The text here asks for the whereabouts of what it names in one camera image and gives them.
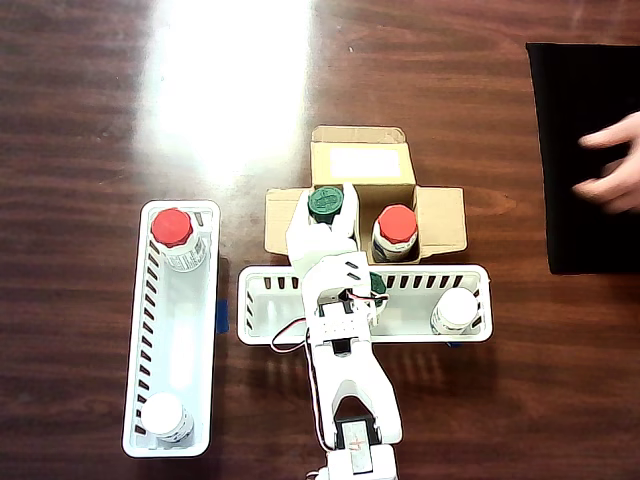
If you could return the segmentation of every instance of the cardboard box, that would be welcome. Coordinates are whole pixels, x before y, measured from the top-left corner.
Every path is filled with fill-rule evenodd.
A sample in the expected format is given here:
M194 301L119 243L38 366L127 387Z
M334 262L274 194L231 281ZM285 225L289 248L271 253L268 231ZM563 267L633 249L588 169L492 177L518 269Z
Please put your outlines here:
M360 200L357 240L370 264L376 263L371 254L373 224L384 207L397 203L412 208L418 220L416 246L401 263L467 248L462 189L417 186L409 146L399 128L317 127L311 137L311 182L314 188L353 183ZM304 190L267 192L268 252L287 254L285 234Z

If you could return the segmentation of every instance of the slotted basket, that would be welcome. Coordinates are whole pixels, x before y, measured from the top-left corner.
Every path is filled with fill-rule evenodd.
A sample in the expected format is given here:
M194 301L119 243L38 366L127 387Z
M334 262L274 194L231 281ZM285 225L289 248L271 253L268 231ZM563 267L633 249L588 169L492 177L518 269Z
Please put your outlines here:
M380 322L371 329L372 341L483 342L493 332L489 276L477 265L372 266L382 275L389 302ZM431 313L449 288L463 287L478 299L478 315L461 335L437 335L431 330ZM291 320L304 316L300 281L292 267L247 267L238 282L238 336L247 345L268 345ZM304 340L299 324L280 336L278 343Z
M176 272L151 236L151 220L167 208L190 212L207 246L191 272ZM192 457L209 445L220 210L210 201L153 201L142 209L122 447L131 457ZM159 392L176 395L194 419L177 443L158 440L140 421Z

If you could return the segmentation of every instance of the wood grain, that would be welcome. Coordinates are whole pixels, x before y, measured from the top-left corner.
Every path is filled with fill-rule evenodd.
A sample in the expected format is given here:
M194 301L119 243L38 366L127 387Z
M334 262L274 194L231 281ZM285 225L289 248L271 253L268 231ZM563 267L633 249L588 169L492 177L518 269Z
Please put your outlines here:
M309 185L318 124L397 125L418 181L465 189L495 335L376 348L401 478L637 479L640 278L553 277L526 41L638 43L640 2L0 3L0 475L302 479L324 465L302 355L216 340L212 445L120 447L139 212L222 210L229 310L264 193ZM232 324L235 315L230 318Z

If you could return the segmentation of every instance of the white bottle cap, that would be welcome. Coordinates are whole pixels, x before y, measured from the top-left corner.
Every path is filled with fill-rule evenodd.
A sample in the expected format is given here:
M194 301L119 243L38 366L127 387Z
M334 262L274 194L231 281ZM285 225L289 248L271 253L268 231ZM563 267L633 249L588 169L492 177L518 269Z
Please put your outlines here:
M160 437L169 435L182 422L183 408L178 397L170 393L156 393L142 406L140 420L149 432Z
M478 313L478 301L466 288L450 288L436 307L441 321L449 328L464 328L473 322Z

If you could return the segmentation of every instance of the black cloth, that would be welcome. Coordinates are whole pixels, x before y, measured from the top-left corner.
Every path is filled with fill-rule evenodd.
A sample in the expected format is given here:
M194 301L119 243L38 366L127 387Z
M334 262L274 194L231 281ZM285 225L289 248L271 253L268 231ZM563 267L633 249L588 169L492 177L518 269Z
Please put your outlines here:
M628 152L628 145L587 150L578 139L640 110L640 47L529 43L527 51L551 272L640 272L640 215L606 214L571 190Z

